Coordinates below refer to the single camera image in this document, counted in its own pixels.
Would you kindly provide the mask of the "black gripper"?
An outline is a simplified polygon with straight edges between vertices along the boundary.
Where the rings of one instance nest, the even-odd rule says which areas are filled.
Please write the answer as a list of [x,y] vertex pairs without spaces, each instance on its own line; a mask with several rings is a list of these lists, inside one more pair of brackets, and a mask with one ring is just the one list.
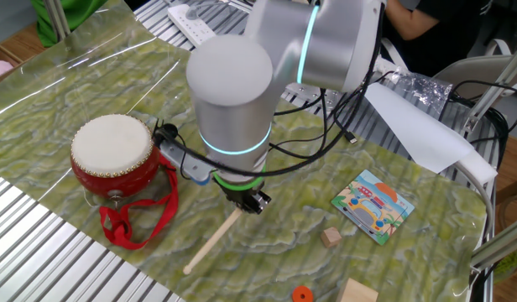
[[261,214],[271,198],[262,191],[264,183],[259,183],[246,190],[229,189],[222,186],[227,199],[232,201],[236,207],[249,214]]

